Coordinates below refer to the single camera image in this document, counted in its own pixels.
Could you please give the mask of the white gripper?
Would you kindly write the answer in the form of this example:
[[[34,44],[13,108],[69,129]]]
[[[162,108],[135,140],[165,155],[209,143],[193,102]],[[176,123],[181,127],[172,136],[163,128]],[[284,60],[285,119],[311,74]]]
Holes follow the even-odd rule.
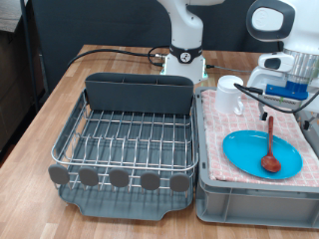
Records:
[[[247,85],[261,89],[259,97],[274,107],[319,113],[319,99],[314,98],[318,92],[318,69],[316,67],[297,67],[289,72],[279,72],[256,67]],[[267,120],[268,113],[264,104],[259,103],[260,119]],[[302,128],[308,130],[310,117],[303,113]]]

